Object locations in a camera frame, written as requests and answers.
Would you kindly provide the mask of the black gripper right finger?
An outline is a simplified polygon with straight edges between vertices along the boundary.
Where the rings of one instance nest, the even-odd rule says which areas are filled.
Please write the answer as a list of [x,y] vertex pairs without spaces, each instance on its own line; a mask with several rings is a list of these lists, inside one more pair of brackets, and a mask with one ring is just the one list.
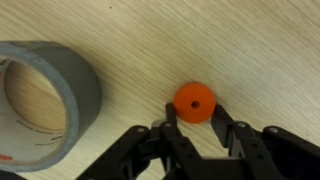
[[242,180],[280,180],[280,172],[263,140],[248,123],[234,120],[222,105],[217,105],[211,126],[228,150],[228,159],[224,160],[231,165],[228,175]]

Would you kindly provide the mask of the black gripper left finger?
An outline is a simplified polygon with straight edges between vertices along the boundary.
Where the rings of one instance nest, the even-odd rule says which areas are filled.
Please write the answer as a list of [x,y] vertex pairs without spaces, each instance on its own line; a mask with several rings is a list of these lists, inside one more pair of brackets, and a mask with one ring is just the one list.
[[176,111],[172,103],[165,105],[165,113],[165,121],[160,125],[164,179],[199,180],[202,177],[202,158],[190,139],[183,136],[179,130]]

